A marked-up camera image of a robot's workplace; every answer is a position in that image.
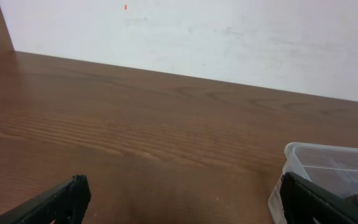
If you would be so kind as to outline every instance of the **transparent storage box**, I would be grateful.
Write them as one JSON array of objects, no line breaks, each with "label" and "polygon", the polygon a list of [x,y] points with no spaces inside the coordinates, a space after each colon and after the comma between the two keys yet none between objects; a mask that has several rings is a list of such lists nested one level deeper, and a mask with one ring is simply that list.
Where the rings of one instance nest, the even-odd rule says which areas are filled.
[{"label": "transparent storage box", "polygon": [[[283,174],[294,172],[341,198],[358,193],[358,149],[293,142],[284,153]],[[281,179],[268,200],[275,224],[287,223],[280,187]]]}]

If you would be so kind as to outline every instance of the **wooden table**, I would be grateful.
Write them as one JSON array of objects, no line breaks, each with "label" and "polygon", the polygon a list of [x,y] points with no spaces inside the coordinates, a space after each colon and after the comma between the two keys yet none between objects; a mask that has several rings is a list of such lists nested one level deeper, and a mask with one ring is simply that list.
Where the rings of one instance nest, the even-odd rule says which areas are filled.
[{"label": "wooden table", "polygon": [[0,214],[86,174],[83,223],[272,223],[293,141],[358,147],[358,103],[0,56]]}]

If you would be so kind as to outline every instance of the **white wall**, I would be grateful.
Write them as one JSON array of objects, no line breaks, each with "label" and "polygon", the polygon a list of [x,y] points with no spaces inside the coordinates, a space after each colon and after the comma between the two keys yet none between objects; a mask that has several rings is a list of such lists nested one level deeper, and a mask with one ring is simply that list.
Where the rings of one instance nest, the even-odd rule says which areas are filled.
[{"label": "white wall", "polygon": [[358,0],[0,5],[18,51],[358,101]]}]

